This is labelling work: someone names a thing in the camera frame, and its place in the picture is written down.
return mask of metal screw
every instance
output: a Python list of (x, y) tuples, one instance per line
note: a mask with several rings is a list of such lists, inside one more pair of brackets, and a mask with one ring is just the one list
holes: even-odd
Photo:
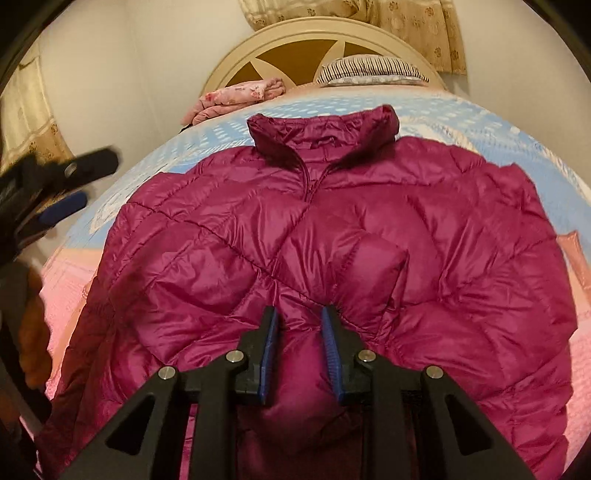
[(160, 370), (158, 370), (158, 376), (162, 380), (169, 380), (170, 378), (174, 377), (175, 375), (176, 375), (176, 371), (173, 367), (162, 367)]
[(373, 362), (375, 360), (376, 355), (375, 355), (375, 352), (372, 350), (361, 350), (357, 354), (357, 357), (362, 362)]
[(64, 175), (66, 176), (66, 178), (69, 179), (72, 175), (74, 175), (74, 172), (77, 168), (78, 167), (76, 166), (75, 162), (70, 163), (64, 170)]
[(443, 370), (437, 365), (430, 365), (427, 367), (427, 376), (435, 379), (441, 378), (443, 376)]
[(237, 364), (238, 362), (241, 362), (243, 359), (244, 353), (242, 353), (240, 350), (230, 350), (228, 353), (226, 353), (226, 360), (233, 364)]

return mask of curtain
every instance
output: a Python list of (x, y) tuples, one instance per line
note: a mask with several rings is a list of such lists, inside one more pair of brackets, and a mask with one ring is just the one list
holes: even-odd
[(438, 72), (466, 74), (452, 0), (238, 0), (255, 30), (300, 17), (343, 17), (375, 25), (418, 50)]
[(41, 162), (72, 158), (47, 102), (38, 50), (33, 48), (23, 59), (0, 102), (4, 144), (0, 171), (29, 152), (37, 153)]

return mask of quilted down jacket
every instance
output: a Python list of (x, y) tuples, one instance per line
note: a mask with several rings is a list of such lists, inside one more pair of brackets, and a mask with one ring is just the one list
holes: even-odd
[(157, 369), (206, 365), (272, 304), (271, 406), (239, 411), (240, 478), (358, 479), (360, 418), (333, 397), (320, 333), (333, 303), (392, 362), (441, 365), (538, 479), (557, 479), (576, 317), (524, 172), (395, 140), (388, 105), (248, 125), (254, 147), (160, 173), (119, 212), (37, 439), (48, 477)]

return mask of black bracket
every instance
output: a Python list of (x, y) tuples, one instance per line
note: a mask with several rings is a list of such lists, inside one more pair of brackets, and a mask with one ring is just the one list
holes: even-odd
[(528, 466), (453, 379), (365, 349), (333, 306), (322, 312), (333, 391), (365, 407), (363, 480), (535, 480)]
[(266, 307), (260, 327), (244, 333), (237, 350), (188, 372), (162, 367), (80, 452), (60, 479), (177, 480), (192, 404), (198, 404), (199, 410), (189, 479), (234, 479), (232, 406), (265, 404), (278, 323), (277, 311)]

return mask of pink folded cloth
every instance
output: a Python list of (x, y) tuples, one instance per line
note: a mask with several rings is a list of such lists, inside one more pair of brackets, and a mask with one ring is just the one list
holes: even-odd
[(181, 120), (182, 125), (197, 125), (209, 118), (240, 110), (285, 93), (280, 78), (243, 82), (203, 95)]

